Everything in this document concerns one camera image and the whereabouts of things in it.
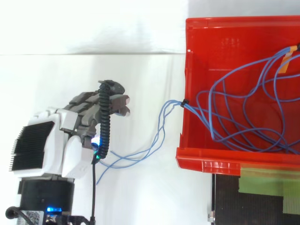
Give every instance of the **blue cable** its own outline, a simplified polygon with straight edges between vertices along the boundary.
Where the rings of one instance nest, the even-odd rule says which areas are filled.
[[[166,114],[165,112],[166,112],[167,108],[168,108],[171,104],[173,104],[172,109]],[[109,168],[115,168],[115,169],[128,168],[128,167],[130,167],[130,166],[133,166],[133,165],[135,165],[135,164],[141,162],[142,160],[146,159],[147,157],[149,157],[150,155],[152,155],[154,152],[156,152],[157,150],[159,150],[159,149],[161,148],[161,146],[163,145],[164,140],[165,140],[165,119],[166,119],[166,117],[172,112],[172,110],[174,109],[174,107],[175,107],[175,106],[178,106],[178,105],[180,105],[180,104],[181,104],[181,102],[179,102],[179,101],[176,101],[176,100],[169,100],[169,101],[167,101],[167,102],[163,105],[163,107],[162,107],[162,109],[161,109],[161,111],[160,111],[160,113],[159,113],[159,117],[158,117],[157,133],[156,133],[156,135],[155,135],[155,137],[154,137],[154,140],[153,140],[152,145],[150,146],[150,148],[148,148],[148,149],[146,149],[146,150],[144,150],[144,151],[140,151],[140,152],[137,152],[137,153],[134,153],[134,154],[130,154],[130,155],[125,156],[125,157],[121,157],[121,156],[119,156],[118,154],[116,154],[115,152],[112,151],[112,153],[113,153],[114,155],[120,157],[118,160],[116,160],[115,162],[113,162],[113,163],[110,164],[110,165],[106,165],[106,164],[104,164],[103,162],[100,161],[103,165],[107,166],[107,168],[106,168],[106,169],[103,171],[103,173],[101,174],[101,176],[100,176],[100,178],[98,179],[96,185],[100,182],[100,180],[102,179],[103,175],[106,173],[106,171],[107,171]],[[162,112],[163,112],[163,123],[162,123],[162,126],[160,127],[160,119],[161,119],[161,114],[162,114]],[[159,139],[159,133],[160,133],[161,130],[163,130],[163,139],[162,139],[162,142],[161,142],[161,144],[160,144],[160,145],[159,145],[152,153],[150,153],[151,149],[153,148],[153,146],[157,143],[157,141],[158,141],[158,139]],[[144,153],[144,152],[147,152],[147,154],[146,154],[142,159],[139,159],[139,160],[129,159],[129,157],[132,157],[132,156],[135,156],[135,155]],[[134,163],[132,163],[132,164],[130,164],[130,165],[127,165],[127,166],[118,166],[118,167],[113,166],[113,165],[115,165],[117,162],[119,162],[119,161],[122,160],[122,159],[130,160],[130,161],[136,161],[136,162],[134,162]]]
[[[283,112],[283,109],[282,109],[282,106],[281,106],[281,102],[294,102],[294,101],[297,101],[297,100],[300,100],[300,97],[298,98],[294,98],[294,99],[279,99],[278,97],[278,94],[277,94],[277,89],[276,89],[276,82],[277,80],[281,80],[281,79],[290,79],[290,78],[295,78],[295,77],[299,77],[300,74],[298,75],[289,75],[289,76],[280,76],[278,77],[278,73],[280,71],[280,69],[286,64],[286,63],[289,63],[290,61],[292,61],[293,59],[295,58],[298,58],[300,57],[300,55],[296,55],[294,57],[291,57],[289,60],[285,61],[284,63],[281,64],[281,66],[277,69],[276,73],[275,73],[275,76],[274,78],[272,79],[268,79],[266,80],[266,76],[269,72],[269,70],[271,69],[271,67],[274,65],[274,63],[276,61],[278,61],[282,56],[284,56],[286,53],[290,52],[290,47],[288,48],[285,48],[285,49],[282,49],[280,50],[279,52],[277,52],[274,56],[272,57],[268,57],[268,58],[265,58],[265,59],[262,59],[262,60],[258,60],[258,61],[255,61],[255,62],[252,62],[252,63],[248,63],[244,66],[241,66],[239,68],[236,68],[234,70],[232,70],[231,72],[229,72],[228,74],[226,74],[225,76],[223,76],[221,79],[217,80],[211,87],[210,90],[203,90],[203,91],[200,91],[197,96],[196,96],[196,102],[197,102],[197,106],[198,107],[192,107],[190,106],[189,104],[185,104],[184,105],[184,108],[186,108],[187,110],[189,110],[190,112],[192,112],[193,114],[195,114],[199,119],[200,121],[204,124],[204,126],[210,131],[210,134],[211,134],[211,137],[212,139],[215,141],[215,142],[221,142],[222,144],[224,144],[228,149],[231,149],[231,150],[243,150],[243,151],[249,151],[249,152],[275,152],[275,151],[281,151],[283,149],[286,150],[286,153],[288,153],[289,151],[293,152],[294,154],[299,154],[299,152],[297,152],[296,150],[294,150],[292,148],[292,146],[300,143],[300,139],[291,143],[291,144],[288,144],[286,139],[284,138],[284,134],[285,134],[285,118],[284,118],[284,112]],[[225,78],[229,77],[231,74],[233,74],[234,72],[240,70],[240,69],[243,69],[243,68],[246,68],[246,67],[249,67],[251,65],[255,65],[255,64],[258,64],[258,63],[262,63],[262,62],[266,62],[265,66],[263,67],[262,69],[262,72],[258,78],[258,81],[255,85],[255,87],[247,94],[247,95],[244,95],[244,96],[238,96],[238,95],[233,95],[233,94],[228,94],[226,92],[226,88],[225,88]],[[222,85],[223,85],[223,92],[220,92],[220,91],[215,91],[215,87],[220,83],[222,82]],[[274,88],[274,97],[272,97],[266,90],[265,88],[265,84],[266,83],[269,83],[269,82],[273,82],[273,88]],[[262,86],[262,89],[264,91],[264,93],[270,97],[272,100],[276,101],[276,103],[278,104],[278,107],[279,107],[279,110],[280,110],[280,113],[281,113],[281,117],[282,117],[282,121],[283,121],[283,127],[282,127],[282,131],[281,133],[277,132],[276,130],[274,129],[270,129],[270,128],[266,128],[266,127],[255,127],[252,122],[250,121],[250,119],[248,118],[247,116],[247,113],[246,113],[246,102],[247,102],[247,99],[252,96],[259,87]],[[206,109],[202,109],[201,106],[200,106],[200,103],[199,103],[199,96],[203,93],[208,93],[209,94],[209,105],[208,105],[208,110]],[[225,105],[226,105],[226,108],[227,108],[227,111],[229,113],[229,117],[230,118],[227,118],[227,117],[224,117],[224,116],[221,116],[218,114],[218,110],[217,110],[217,106],[216,106],[216,100],[215,100],[215,95],[216,94],[219,94],[219,95],[222,95],[224,96],[224,99],[225,99]],[[233,114],[230,110],[230,107],[229,107],[229,104],[228,104],[228,100],[227,98],[228,97],[231,97],[231,98],[244,98],[244,102],[243,102],[243,113],[245,115],[245,119],[246,121],[248,122],[248,124],[251,126],[251,128],[248,128],[238,122],[235,121],[234,117],[233,117]],[[127,156],[120,156],[119,154],[115,153],[114,151],[111,151],[112,154],[114,154],[115,156],[117,156],[119,159],[117,159],[115,162],[113,162],[112,164],[110,165],[107,165],[105,164],[104,162],[100,161],[101,164],[103,164],[104,166],[106,166],[107,168],[103,171],[103,173],[101,174],[99,180],[97,181],[97,184],[100,182],[100,180],[102,179],[103,175],[106,173],[106,171],[109,169],[109,168],[113,168],[113,169],[122,169],[122,168],[128,168],[128,167],[131,167],[143,160],[145,160],[146,158],[148,158],[149,156],[151,156],[154,152],[156,152],[157,150],[159,150],[161,148],[161,146],[163,145],[164,143],[164,140],[165,140],[165,119],[166,117],[173,111],[173,109],[180,105],[181,102],[180,101],[176,101],[176,100],[169,100],[167,101],[160,113],[159,113],[159,117],[158,117],[158,125],[157,125],[157,133],[153,139],[153,142],[151,144],[151,146],[146,149],[146,150],[143,150],[143,151],[140,151],[140,152],[137,152],[137,153],[134,153],[134,154],[130,154],[130,155],[127,155]],[[166,110],[169,106],[172,106],[171,110],[166,113]],[[212,123],[212,116],[216,116],[222,129],[225,131],[225,133],[227,134],[226,137],[223,137],[214,127],[213,127],[213,123]],[[228,130],[226,129],[226,127],[224,126],[222,120],[227,120],[227,121],[230,121],[234,124],[234,126],[236,127],[236,129],[238,130],[236,133],[233,133],[233,134],[230,134],[228,132]],[[159,140],[159,134],[160,132],[163,132],[163,138],[162,138],[162,141],[161,143],[159,144],[159,146],[153,150],[152,148],[156,145],[156,143],[158,142]],[[278,139],[277,140],[274,140],[272,139],[271,137],[267,136],[266,134],[264,134],[262,131],[268,131],[268,132],[272,132],[272,133],[275,133],[277,136],[278,136]],[[269,142],[271,144],[271,146],[265,148],[265,149],[260,149],[258,147],[256,147],[253,143],[251,143],[247,137],[244,135],[245,133],[252,133],[254,135],[256,135],[257,137],[260,137],[262,138],[263,140]],[[239,141],[238,139],[236,139],[235,137],[240,135],[243,140],[245,141],[242,142],[242,141]],[[139,155],[139,154],[143,154],[145,153],[145,155],[141,158],[141,159],[135,159],[135,158],[131,158],[131,157],[134,157],[136,155]],[[128,160],[128,161],[131,161],[133,163],[129,164],[129,165],[124,165],[124,166],[115,166],[115,164],[119,161],[121,161],[122,159],[124,160]]]

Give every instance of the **green surface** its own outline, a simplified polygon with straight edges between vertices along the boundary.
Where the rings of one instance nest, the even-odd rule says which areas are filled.
[[[300,215],[300,172],[241,168],[239,192],[283,197],[283,213]]]

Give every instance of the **black object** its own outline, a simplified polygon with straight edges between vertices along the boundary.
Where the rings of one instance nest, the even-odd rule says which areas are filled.
[[[188,103],[189,103],[189,100],[184,99],[184,100],[182,101],[182,103],[180,104],[180,106],[181,106],[182,108],[184,108],[184,105],[185,105],[185,104],[188,104]]]
[[[99,105],[101,110],[100,137],[102,139],[102,145],[99,146],[99,150],[96,153],[100,158],[106,157],[109,148],[110,125],[111,125],[111,116],[109,112],[110,111],[109,94],[110,94],[109,84],[107,84],[106,82],[102,83],[99,88]]]
[[[22,180],[20,210],[44,211],[47,207],[71,212],[74,183],[66,180]]]
[[[19,210],[19,208],[15,206],[9,207],[5,212],[5,216],[7,219],[22,217],[28,225],[34,225],[33,222],[24,213],[22,213],[22,211]]]
[[[92,214],[90,217],[90,224],[95,224],[95,200],[96,200],[96,164],[93,163],[93,197],[92,197]]]
[[[284,214],[283,197],[239,193],[239,177],[216,175],[216,225],[300,225],[300,215]]]
[[[67,225],[72,223],[72,225],[81,225],[85,223],[86,225],[94,225],[95,223],[90,223],[83,216],[66,216],[66,215],[58,215],[54,217],[54,222],[56,225]]]
[[[42,168],[45,143],[53,126],[50,121],[23,128],[13,149],[11,171]]]

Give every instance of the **black base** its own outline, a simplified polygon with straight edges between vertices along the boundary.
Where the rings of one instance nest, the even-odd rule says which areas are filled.
[[[63,180],[22,180],[18,194],[21,194],[20,210],[44,211],[48,207],[61,208],[71,212],[74,183]]]
[[[239,177],[216,175],[215,225],[300,225],[284,214],[283,197],[239,193]]]

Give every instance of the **cable tie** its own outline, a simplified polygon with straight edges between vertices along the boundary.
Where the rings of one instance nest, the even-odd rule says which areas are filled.
[[[189,103],[189,100],[187,100],[186,98],[182,101],[182,103],[180,104],[180,106],[182,107],[182,108],[184,108],[184,105],[185,104],[188,104]]]

